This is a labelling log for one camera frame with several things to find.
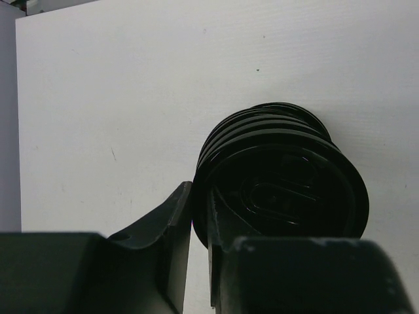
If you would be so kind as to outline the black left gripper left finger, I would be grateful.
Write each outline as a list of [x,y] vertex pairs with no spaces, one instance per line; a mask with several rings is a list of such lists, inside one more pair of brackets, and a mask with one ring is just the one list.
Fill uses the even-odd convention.
[[1,234],[2,313],[181,313],[192,184],[117,233]]

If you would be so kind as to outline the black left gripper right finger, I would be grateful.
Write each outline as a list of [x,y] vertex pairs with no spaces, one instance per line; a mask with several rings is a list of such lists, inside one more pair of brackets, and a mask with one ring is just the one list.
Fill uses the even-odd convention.
[[217,313],[413,313],[374,242],[266,237],[207,195],[210,302]]

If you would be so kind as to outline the black plastic cup lid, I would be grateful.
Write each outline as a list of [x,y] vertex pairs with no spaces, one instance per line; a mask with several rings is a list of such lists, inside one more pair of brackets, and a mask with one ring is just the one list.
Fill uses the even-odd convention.
[[369,217],[358,170],[341,151],[323,145],[223,148],[197,168],[192,207],[203,244],[210,209],[264,236],[359,238]]

